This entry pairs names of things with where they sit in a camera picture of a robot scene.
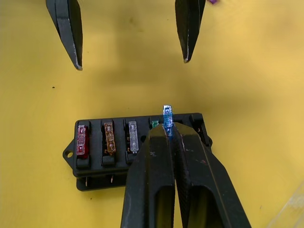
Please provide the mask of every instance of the yellow surface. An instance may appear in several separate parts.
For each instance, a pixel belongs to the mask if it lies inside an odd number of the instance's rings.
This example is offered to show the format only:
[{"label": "yellow surface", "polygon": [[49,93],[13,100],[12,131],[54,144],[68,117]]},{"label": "yellow surface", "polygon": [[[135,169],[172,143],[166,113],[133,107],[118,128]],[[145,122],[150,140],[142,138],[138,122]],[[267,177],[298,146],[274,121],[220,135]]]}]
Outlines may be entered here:
[{"label": "yellow surface", "polygon": [[171,104],[203,113],[251,225],[266,227],[304,180],[304,2],[206,3],[188,64],[174,0],[80,5],[82,72],[43,0],[0,3],[0,226],[118,228],[124,188],[79,192],[61,153],[78,119]]}]

